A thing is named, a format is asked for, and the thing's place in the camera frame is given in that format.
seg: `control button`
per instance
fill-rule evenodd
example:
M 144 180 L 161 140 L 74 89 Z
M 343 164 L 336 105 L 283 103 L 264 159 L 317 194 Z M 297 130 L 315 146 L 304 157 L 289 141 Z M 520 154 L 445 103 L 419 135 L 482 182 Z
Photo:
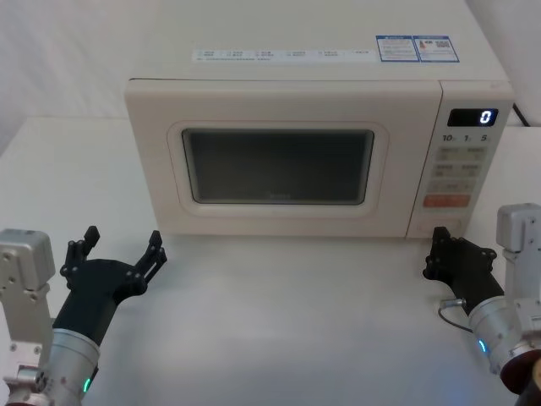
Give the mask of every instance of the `control button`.
M 481 172 L 479 163 L 436 163 L 433 178 L 475 178 Z
M 432 176 L 434 178 L 450 178 L 455 176 L 455 166 L 450 163 L 437 163 L 434 165 Z
M 436 161 L 448 162 L 448 161 L 482 161 L 487 155 L 487 149 L 485 147 L 472 147 L 472 148 L 450 148 L 443 146 L 439 148 L 436 154 Z
M 476 179 L 463 179 L 458 183 L 458 192 L 472 193 L 475 188 Z
M 438 153 L 436 154 L 437 161 L 456 161 L 456 156 L 459 155 L 461 148 L 450 148 L 444 146 L 439 148 Z
M 475 188 L 475 179 L 445 179 L 432 180 L 429 183 L 429 193 L 472 193 Z
M 445 227 L 453 232 L 459 231 L 461 225 L 462 222 L 454 218 L 430 218 L 419 223 L 418 230 L 424 233 L 430 233 L 430 236 L 432 236 L 436 227 Z
M 465 178 L 473 178 L 479 175 L 481 172 L 481 165 L 478 163 L 464 163 L 460 166 L 459 174 L 457 176 L 463 176 Z
M 467 207 L 471 195 L 426 195 L 424 196 L 424 207 Z

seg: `blue sticker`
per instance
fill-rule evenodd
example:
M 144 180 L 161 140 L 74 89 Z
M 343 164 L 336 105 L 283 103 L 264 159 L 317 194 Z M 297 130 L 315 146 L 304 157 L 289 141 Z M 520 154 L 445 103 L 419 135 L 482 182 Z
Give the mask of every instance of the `blue sticker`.
M 460 62 L 448 36 L 413 36 L 413 43 L 421 62 Z
M 413 36 L 376 36 L 381 62 L 419 62 Z

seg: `orange button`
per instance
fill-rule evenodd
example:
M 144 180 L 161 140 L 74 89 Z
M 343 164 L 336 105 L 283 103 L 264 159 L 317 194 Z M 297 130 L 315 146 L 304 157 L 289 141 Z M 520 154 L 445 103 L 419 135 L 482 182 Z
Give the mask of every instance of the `orange button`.
M 467 207 L 470 195 L 426 195 L 424 207 Z

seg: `white table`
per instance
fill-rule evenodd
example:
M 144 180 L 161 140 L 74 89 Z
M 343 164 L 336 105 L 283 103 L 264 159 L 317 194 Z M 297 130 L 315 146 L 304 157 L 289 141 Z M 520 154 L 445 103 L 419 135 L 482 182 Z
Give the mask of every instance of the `white table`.
M 540 151 L 541 129 L 505 132 L 468 238 L 499 251 L 497 208 L 541 201 Z M 135 263 L 156 222 L 128 121 L 29 119 L 0 159 L 0 213 L 0 229 L 48 232 L 57 268 L 67 242 L 91 224 L 102 236 L 92 257 Z M 164 243 L 169 262 L 143 297 L 119 307 L 85 406 L 515 401 L 473 336 L 438 319 L 437 303 L 451 291 L 421 275 L 427 241 Z M 499 258 L 500 280 L 503 271 Z M 59 275 L 51 287 L 56 315 L 68 290 Z M 7 348 L 0 328 L 0 372 Z M 7 394 L 0 385 L 0 401 Z

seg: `microwave top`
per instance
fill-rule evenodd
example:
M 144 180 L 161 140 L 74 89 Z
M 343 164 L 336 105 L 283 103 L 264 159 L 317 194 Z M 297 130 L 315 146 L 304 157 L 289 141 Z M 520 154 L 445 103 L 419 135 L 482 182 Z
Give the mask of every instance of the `microwave top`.
M 164 0 L 132 78 L 508 81 L 463 0 Z

